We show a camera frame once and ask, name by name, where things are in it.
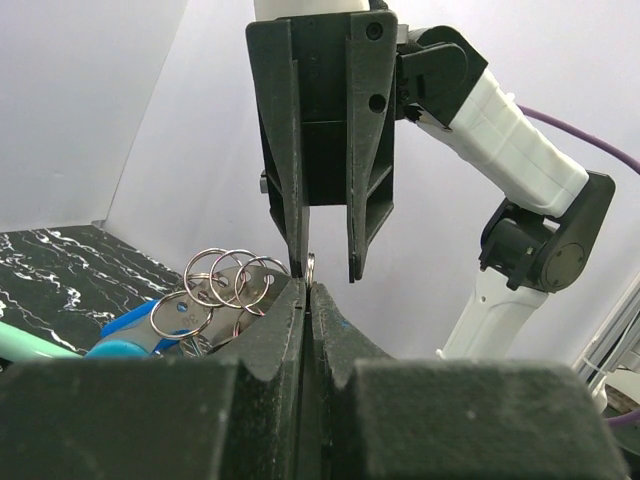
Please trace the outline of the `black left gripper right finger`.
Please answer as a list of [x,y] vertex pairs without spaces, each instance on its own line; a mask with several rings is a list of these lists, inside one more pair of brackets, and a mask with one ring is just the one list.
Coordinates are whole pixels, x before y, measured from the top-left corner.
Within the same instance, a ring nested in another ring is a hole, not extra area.
[[315,284],[308,304],[327,479],[621,479],[583,383],[558,363],[398,360]]

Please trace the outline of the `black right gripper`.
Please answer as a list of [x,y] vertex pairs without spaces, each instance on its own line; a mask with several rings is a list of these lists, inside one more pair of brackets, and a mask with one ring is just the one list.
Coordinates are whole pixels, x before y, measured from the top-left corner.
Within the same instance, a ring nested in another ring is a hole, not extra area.
[[246,28],[294,277],[306,273],[309,206],[346,203],[352,283],[393,210],[397,27],[391,11],[372,10]]

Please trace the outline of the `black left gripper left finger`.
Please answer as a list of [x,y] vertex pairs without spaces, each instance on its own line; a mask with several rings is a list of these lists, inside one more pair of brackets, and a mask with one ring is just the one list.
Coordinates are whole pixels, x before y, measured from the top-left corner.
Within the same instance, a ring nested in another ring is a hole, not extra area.
[[5,479],[292,479],[306,286],[200,359],[23,362],[1,376]]

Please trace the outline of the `aluminium rail frame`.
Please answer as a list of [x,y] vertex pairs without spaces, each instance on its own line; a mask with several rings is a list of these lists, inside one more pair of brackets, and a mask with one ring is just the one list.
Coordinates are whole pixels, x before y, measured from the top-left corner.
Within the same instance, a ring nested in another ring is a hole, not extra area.
[[620,366],[639,372],[639,275],[631,281],[573,365],[597,409],[607,406],[607,377]]

